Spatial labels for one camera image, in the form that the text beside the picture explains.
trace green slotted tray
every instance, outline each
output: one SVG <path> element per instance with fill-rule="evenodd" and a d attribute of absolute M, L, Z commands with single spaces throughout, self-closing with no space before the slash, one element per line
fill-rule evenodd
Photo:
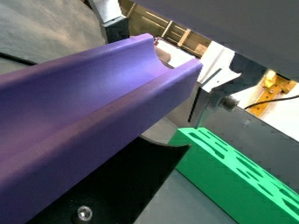
<path fill-rule="evenodd" d="M 177 129 L 191 144 L 176 169 L 240 224 L 299 223 L 299 195 L 204 128 Z"/>

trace gray floor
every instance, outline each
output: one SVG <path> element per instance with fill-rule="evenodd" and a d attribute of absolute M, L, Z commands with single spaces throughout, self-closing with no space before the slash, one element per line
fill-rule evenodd
<path fill-rule="evenodd" d="M 105 44 L 81 1 L 1 0 L 0 53 L 41 63 Z"/>
<path fill-rule="evenodd" d="M 167 144 L 176 126 L 164 118 L 143 134 Z M 173 171 L 135 224 L 236 223 L 187 178 Z"/>
<path fill-rule="evenodd" d="M 0 74 L 11 73 L 12 71 L 16 71 L 24 67 L 28 67 L 28 66 L 0 57 Z"/>

